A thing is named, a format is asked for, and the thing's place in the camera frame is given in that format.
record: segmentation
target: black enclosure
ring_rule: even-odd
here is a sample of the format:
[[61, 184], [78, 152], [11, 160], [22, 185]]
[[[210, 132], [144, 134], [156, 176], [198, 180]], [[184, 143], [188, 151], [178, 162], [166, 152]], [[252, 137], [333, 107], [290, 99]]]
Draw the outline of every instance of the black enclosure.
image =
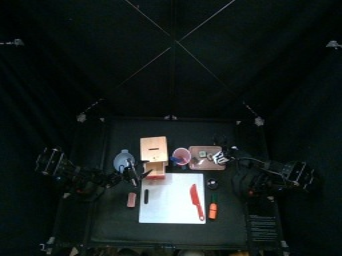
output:
[[294, 255], [340, 255], [341, 12], [340, 0], [0, 1], [0, 254], [42, 255], [53, 233], [45, 147], [75, 153], [89, 122], [174, 117], [256, 122], [269, 157], [311, 164], [324, 186], [280, 199], [284, 235]]

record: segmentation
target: small container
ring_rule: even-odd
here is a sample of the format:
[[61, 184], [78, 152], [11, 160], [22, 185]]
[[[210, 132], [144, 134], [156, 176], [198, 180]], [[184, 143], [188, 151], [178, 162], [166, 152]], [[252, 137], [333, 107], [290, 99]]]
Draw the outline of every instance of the small container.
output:
[[178, 148], [174, 151], [173, 157], [182, 160], [182, 161], [177, 162], [177, 164], [182, 166], [182, 165], [189, 164], [189, 162], [192, 160], [192, 153], [186, 148]]

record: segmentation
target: black table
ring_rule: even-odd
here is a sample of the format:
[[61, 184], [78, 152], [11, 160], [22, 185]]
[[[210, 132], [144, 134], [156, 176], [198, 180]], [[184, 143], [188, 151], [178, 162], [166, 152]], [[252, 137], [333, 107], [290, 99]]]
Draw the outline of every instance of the black table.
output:
[[[79, 125], [70, 159], [77, 165], [111, 172], [114, 158], [122, 149], [129, 149], [140, 159], [142, 137], [166, 136], [172, 154], [178, 147], [213, 145], [214, 134], [225, 135], [229, 145], [238, 146], [253, 156], [268, 158], [264, 130], [253, 121], [111, 118], [105, 122], [90, 120]], [[141, 190], [122, 182], [107, 189], [95, 202], [75, 201], [73, 196], [62, 199], [54, 231], [55, 246], [249, 249], [245, 206], [232, 187], [236, 164], [229, 164], [221, 171], [194, 171], [170, 163], [166, 171], [204, 173], [205, 181], [218, 179], [220, 211], [216, 221], [208, 219], [205, 225], [140, 223]], [[134, 209], [126, 206], [130, 192], [138, 194]], [[208, 209], [212, 193], [205, 186]]]

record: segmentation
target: orange object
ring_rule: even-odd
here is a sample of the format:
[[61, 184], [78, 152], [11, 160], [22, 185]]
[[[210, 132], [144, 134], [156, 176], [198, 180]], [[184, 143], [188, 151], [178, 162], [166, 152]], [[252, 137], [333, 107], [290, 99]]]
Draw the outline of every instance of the orange object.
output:
[[218, 215], [218, 204], [217, 204], [218, 198], [217, 198], [217, 194], [212, 195], [212, 204], [209, 207], [209, 218], [212, 220], [217, 219], [217, 215]]
[[209, 218], [216, 220], [217, 215], [218, 215], [218, 205], [216, 203], [212, 203], [209, 207]]

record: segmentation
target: small block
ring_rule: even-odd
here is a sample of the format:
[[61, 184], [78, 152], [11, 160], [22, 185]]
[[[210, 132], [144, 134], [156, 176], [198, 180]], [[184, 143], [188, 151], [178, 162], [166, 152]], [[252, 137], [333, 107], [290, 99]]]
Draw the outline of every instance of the small block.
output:
[[136, 207], [136, 198], [137, 198], [137, 194], [130, 193], [129, 194], [129, 200], [128, 200], [128, 207], [130, 207], [130, 208]]

